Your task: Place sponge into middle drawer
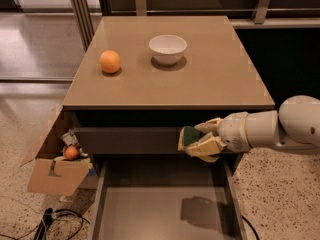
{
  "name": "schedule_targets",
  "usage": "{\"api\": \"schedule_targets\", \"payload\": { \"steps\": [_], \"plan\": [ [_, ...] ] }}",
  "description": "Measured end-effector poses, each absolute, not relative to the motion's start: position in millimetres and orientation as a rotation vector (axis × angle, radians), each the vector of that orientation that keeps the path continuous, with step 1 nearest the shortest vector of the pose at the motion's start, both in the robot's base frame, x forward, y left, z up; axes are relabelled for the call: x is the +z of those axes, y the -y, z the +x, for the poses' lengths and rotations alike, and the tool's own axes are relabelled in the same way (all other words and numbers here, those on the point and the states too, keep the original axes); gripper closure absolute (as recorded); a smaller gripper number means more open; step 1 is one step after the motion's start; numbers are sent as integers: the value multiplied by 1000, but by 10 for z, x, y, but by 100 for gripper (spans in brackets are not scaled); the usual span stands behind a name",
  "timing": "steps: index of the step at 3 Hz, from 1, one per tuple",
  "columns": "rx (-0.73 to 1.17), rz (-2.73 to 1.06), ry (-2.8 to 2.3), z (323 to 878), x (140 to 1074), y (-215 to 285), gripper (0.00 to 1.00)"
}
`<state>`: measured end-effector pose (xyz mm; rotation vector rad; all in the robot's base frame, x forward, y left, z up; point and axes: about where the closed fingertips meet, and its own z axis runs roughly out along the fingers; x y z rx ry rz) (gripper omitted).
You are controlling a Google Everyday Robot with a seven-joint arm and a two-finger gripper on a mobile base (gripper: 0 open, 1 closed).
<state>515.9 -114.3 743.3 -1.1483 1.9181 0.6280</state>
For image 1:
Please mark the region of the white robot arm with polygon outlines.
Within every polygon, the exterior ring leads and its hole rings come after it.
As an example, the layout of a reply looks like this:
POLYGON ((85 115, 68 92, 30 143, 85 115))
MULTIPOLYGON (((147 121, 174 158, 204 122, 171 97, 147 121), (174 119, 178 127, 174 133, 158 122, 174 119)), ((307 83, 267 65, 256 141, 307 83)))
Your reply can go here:
POLYGON ((223 152, 246 153, 253 148, 313 154, 320 148, 320 100, 298 95, 279 109, 232 113, 180 132, 178 149, 205 162, 216 162, 223 152))

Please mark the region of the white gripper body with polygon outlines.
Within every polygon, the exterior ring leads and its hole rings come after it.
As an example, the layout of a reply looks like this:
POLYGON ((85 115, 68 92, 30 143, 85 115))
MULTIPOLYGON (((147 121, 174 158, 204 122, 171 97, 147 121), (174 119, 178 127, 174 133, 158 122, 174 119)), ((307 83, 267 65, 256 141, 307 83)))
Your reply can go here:
POLYGON ((247 112, 232 113, 218 126, 218 136, 229 151, 248 152, 251 149, 246 134, 247 112))

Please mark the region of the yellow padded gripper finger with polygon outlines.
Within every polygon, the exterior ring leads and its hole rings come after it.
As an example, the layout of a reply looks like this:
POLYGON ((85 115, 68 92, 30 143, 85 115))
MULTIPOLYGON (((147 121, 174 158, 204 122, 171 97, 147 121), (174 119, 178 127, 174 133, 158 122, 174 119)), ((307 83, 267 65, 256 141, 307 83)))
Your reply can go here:
POLYGON ((206 122, 197 124, 194 126, 194 128, 204 134, 212 133, 213 135, 217 135, 218 127, 221 124, 221 122, 222 122, 222 119, 220 117, 217 117, 217 118, 210 119, 206 122))
POLYGON ((226 147, 226 144, 219 136, 214 136, 212 133, 207 133, 198 141, 190 144, 185 148, 185 152, 191 157, 198 157, 204 162, 215 163, 220 153, 226 147))

